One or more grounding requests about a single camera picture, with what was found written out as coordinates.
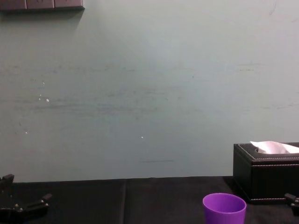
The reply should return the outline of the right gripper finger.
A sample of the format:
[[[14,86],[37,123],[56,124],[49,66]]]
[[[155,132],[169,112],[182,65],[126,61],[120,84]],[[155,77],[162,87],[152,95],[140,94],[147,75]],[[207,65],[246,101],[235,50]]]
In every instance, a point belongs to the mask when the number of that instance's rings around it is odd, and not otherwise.
[[[286,204],[291,208],[298,208],[299,207],[299,200],[295,195],[286,193],[285,194]]]

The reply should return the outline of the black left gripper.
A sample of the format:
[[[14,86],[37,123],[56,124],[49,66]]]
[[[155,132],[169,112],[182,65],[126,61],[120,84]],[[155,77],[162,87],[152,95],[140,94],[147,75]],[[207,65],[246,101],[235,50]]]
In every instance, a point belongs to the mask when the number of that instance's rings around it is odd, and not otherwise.
[[[13,200],[14,175],[8,174],[0,178],[0,222],[3,224],[22,224],[25,216],[44,215],[49,209],[52,194],[46,194],[32,203],[15,203]]]

